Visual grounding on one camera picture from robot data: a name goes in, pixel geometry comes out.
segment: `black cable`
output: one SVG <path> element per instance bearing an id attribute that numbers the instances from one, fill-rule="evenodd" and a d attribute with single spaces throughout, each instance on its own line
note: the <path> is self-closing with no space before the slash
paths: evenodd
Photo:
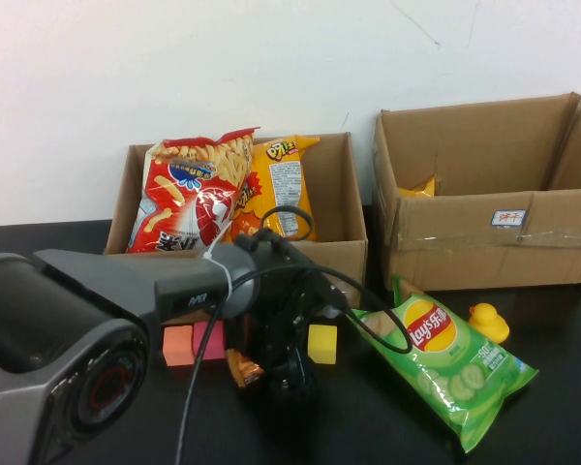
<path id="1" fill-rule="evenodd" d="M 262 215 L 262 218 L 260 219 L 259 227 L 260 231 L 264 229 L 264 221 L 275 213 L 292 213 L 293 215 L 303 219 L 303 221 L 305 221 L 308 224 L 308 232 L 301 235 L 300 237 L 287 237 L 288 242 L 298 242 L 300 240 L 305 240 L 314 231 L 314 220 L 312 219 L 312 217 L 308 214 L 307 211 L 302 210 L 298 206 L 294 205 L 278 205 L 267 211 L 264 215 Z"/>
<path id="2" fill-rule="evenodd" d="M 351 277 L 347 276 L 344 273 L 341 273 L 340 271 L 337 271 L 333 268 L 330 268 L 328 266 L 322 266 L 322 265 L 315 264 L 315 263 L 306 263 L 306 264 L 305 263 L 302 263 L 302 264 L 290 263 L 290 264 L 283 264 L 283 265 L 279 265 L 279 266 L 272 266 L 268 269 L 260 269 L 257 271 L 251 271 L 251 272 L 246 273 L 242 276 L 239 276 L 237 279 L 232 281 L 232 289 L 235 292 L 237 289 L 239 289 L 244 284 L 246 284 L 250 281 L 253 281 L 255 279 L 258 279 L 266 274 L 277 273 L 277 272 L 286 271 L 286 270 L 290 270 L 290 269 L 294 269 L 297 271 L 301 271 L 301 270 L 310 271 L 311 270 L 311 271 L 317 271 L 317 272 L 322 273 L 322 274 L 328 274 L 328 275 L 333 276 L 335 278 L 338 278 L 338 279 L 344 281 L 345 283 L 349 284 L 350 286 L 354 287 L 355 289 L 357 289 L 359 291 L 359 293 L 361 295 L 368 297 L 368 300 L 371 301 L 372 305 L 376 306 L 377 308 L 381 308 L 385 312 L 385 314 L 387 314 L 387 316 L 396 324 L 396 326 L 398 326 L 398 328 L 402 331 L 403 336 L 405 337 L 405 341 L 407 342 L 407 348 L 400 349 L 398 347 L 395 347 L 395 346 L 392 346 L 391 344 L 389 344 L 387 341 L 382 339 L 375 331 L 373 331 L 370 327 L 368 327 L 366 324 L 364 324 L 359 318 L 357 318 L 357 316 L 351 311 L 351 309 L 348 306 L 347 306 L 347 308 L 345 308 L 345 313 L 352 320 L 354 320 L 359 326 L 361 326 L 362 329 L 364 329 L 364 331 L 366 331 L 371 337 L 373 337 L 376 341 L 378 341 L 384 347 L 387 347 L 387 349 L 389 349 L 390 351 L 394 351 L 397 354 L 408 354 L 413 349 L 413 342 L 411 340 L 411 337 L 407 333 L 407 330 L 403 326 L 400 319 L 389 309 L 389 306 L 385 302 L 383 302 L 380 298 L 378 298 L 368 288 L 366 288 L 362 284 L 358 283 L 357 281 L 355 281 Z M 222 315 L 222 312 L 224 310 L 224 305 L 226 304 L 226 301 L 228 300 L 228 298 L 229 298 L 229 296 L 226 295 L 224 297 L 224 299 L 220 302 L 220 304 L 217 306 L 215 311 L 213 312 L 213 315 L 211 316 L 211 319 L 209 320 L 209 322 L 206 326 L 206 330 L 204 331 L 204 335 L 202 336 L 202 341 L 200 342 L 198 355 L 196 356 L 196 360 L 194 362 L 194 370 L 192 371 L 192 376 L 190 378 L 190 383 L 189 383 L 189 386 L 187 389 L 187 397 L 185 398 L 185 405 L 183 406 L 183 416 L 181 419 L 181 427 L 180 427 L 180 431 L 179 431 L 178 447 L 176 450 L 176 459 L 174 461 L 175 465 L 181 465 L 181 462 L 183 460 L 183 449 L 184 449 L 184 445 L 185 445 L 185 430 L 187 429 L 187 420 L 188 420 L 188 415 L 189 415 L 189 411 L 190 411 L 190 406 L 192 403 L 192 396 L 194 394 L 194 386 L 196 385 L 196 377 L 199 373 L 200 366 L 202 364 L 202 360 L 204 359 L 204 352 L 205 352 L 206 346 L 209 342 L 209 338 L 211 337 L 211 333 L 213 332 L 213 326 L 215 325 L 215 322 L 217 322 L 220 319 L 220 316 Z"/>
<path id="3" fill-rule="evenodd" d="M 176 456 L 174 460 L 175 465 L 181 465 L 183 462 L 183 447 L 185 446 L 185 430 L 187 429 L 187 420 L 190 412 L 190 405 L 192 404 L 192 396 L 194 394 L 194 386 L 196 385 L 196 377 L 200 371 L 200 366 L 202 365 L 202 360 L 204 359 L 204 352 L 206 351 L 206 346 L 211 338 L 211 333 L 213 332 L 213 326 L 220 319 L 222 311 L 224 310 L 224 305 L 228 300 L 229 296 L 226 295 L 224 299 L 217 306 L 211 319 L 206 325 L 204 334 L 202 335 L 202 340 L 200 341 L 200 347 L 198 349 L 198 354 L 196 355 L 196 360 L 194 361 L 194 369 L 192 370 L 192 376 L 190 377 L 190 383 L 187 388 L 187 396 L 185 397 L 185 405 L 183 406 L 183 416 L 181 418 L 181 427 L 178 434 L 178 446 L 176 448 Z"/>
<path id="4" fill-rule="evenodd" d="M 396 326 L 398 326 L 398 328 L 403 333 L 403 336 L 405 337 L 405 341 L 407 342 L 407 347 L 405 349 L 400 349 L 396 346 L 392 346 L 390 343 L 388 343 L 383 338 L 381 338 L 370 327 L 368 327 L 366 324 L 364 324 L 359 318 L 357 318 L 357 316 L 352 312 L 352 310 L 349 307 L 345 308 L 345 313 L 354 322 L 356 322 L 359 326 L 361 326 L 361 328 L 364 331 L 366 331 L 372 338 L 374 338 L 377 342 L 382 344 L 384 347 L 387 347 L 387 349 L 389 349 L 390 351 L 394 351 L 397 354 L 408 354 L 413 349 L 413 342 L 411 340 L 411 337 L 407 333 L 407 329 L 405 328 L 403 323 L 400 321 L 400 319 L 396 316 L 396 314 L 393 313 L 389 309 L 389 305 L 387 305 L 385 302 L 383 302 L 380 298 L 378 298 L 375 294 L 373 294 L 372 291 L 370 291 L 368 288 L 366 288 L 362 284 L 358 283 L 357 281 L 355 281 L 351 277 L 347 276 L 346 274 L 341 273 L 340 271 L 337 271 L 337 270 L 330 268 L 328 266 L 322 266 L 320 264 L 315 264 L 315 263 L 306 263 L 306 264 L 305 263 L 301 263 L 301 264 L 290 263 L 290 264 L 282 264 L 279 266 L 272 266 L 271 268 L 268 268 L 268 269 L 260 269 L 258 271 L 251 271 L 251 272 L 246 273 L 242 276 L 239 276 L 237 279 L 232 281 L 232 288 L 234 290 L 236 290 L 239 287 L 243 286 L 245 283 L 252 281 L 254 279 L 258 279 L 265 274 L 276 273 L 279 271 L 289 270 L 289 269 L 295 269 L 295 270 L 299 270 L 299 271 L 300 270 L 318 271 L 320 273 L 328 274 L 330 276 L 338 278 L 338 279 L 344 281 L 345 283 L 349 284 L 350 286 L 353 286 L 355 289 L 357 289 L 359 291 L 359 293 L 361 295 L 368 297 L 368 300 L 370 301 L 370 303 L 372 305 L 379 308 L 380 310 L 383 310 L 383 312 L 385 312 L 385 314 L 396 324 Z"/>

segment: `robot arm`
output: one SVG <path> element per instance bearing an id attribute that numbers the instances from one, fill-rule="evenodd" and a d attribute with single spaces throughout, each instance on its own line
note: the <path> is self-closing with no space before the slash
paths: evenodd
<path id="1" fill-rule="evenodd" d="M 46 250 L 34 265 L 0 254 L 0 463 L 50 463 L 118 419 L 138 393 L 161 323 L 224 305 L 250 314 L 245 354 L 285 397 L 314 384 L 305 353 L 310 317 L 342 293 L 268 230 L 219 244 L 213 263 L 170 256 Z M 228 277 L 264 272 L 228 295 Z"/>

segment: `foam block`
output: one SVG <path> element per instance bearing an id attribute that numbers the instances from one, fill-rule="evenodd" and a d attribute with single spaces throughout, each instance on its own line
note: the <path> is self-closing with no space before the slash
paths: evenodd
<path id="1" fill-rule="evenodd" d="M 194 364 L 192 327 L 168 326 L 164 329 L 164 358 L 167 366 Z"/>
<path id="2" fill-rule="evenodd" d="M 310 325 L 308 329 L 308 357 L 314 363 L 335 365 L 337 342 L 337 326 Z"/>
<path id="3" fill-rule="evenodd" d="M 194 343 L 192 345 L 194 357 L 198 354 L 198 349 L 202 342 L 202 336 L 204 336 L 206 325 L 207 322 L 194 324 Z M 204 359 L 217 360 L 220 358 L 226 358 L 226 350 L 224 348 L 224 323 L 216 322 L 213 326 L 213 332 L 211 332 L 209 343 L 204 351 Z"/>

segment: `yellow snack bag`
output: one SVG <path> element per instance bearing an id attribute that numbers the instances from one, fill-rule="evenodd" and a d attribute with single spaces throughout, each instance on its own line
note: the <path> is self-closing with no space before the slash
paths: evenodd
<path id="1" fill-rule="evenodd" d="M 403 197 L 413 197 L 413 198 L 426 198 L 426 197 L 435 197 L 435 185 L 437 184 L 437 177 L 433 176 L 424 184 L 420 184 L 416 188 L 409 190 L 403 189 L 402 187 L 398 188 L 398 192 Z"/>
<path id="2" fill-rule="evenodd" d="M 296 206 L 312 216 L 301 159 L 306 149 L 319 141 L 289 136 L 254 146 L 252 172 L 243 185 L 226 240 L 235 240 L 240 233 L 255 233 L 262 216 L 276 206 Z M 310 230 L 304 220 L 289 212 L 270 215 L 264 225 L 290 238 L 302 237 Z M 317 240 L 315 231 L 306 240 Z"/>

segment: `red snack bag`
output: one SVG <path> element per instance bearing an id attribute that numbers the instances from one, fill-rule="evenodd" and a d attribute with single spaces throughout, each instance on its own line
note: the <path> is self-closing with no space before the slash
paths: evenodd
<path id="1" fill-rule="evenodd" d="M 128 253 L 208 246 L 232 219 L 252 166 L 253 129 L 164 140 L 144 159 L 142 199 Z"/>

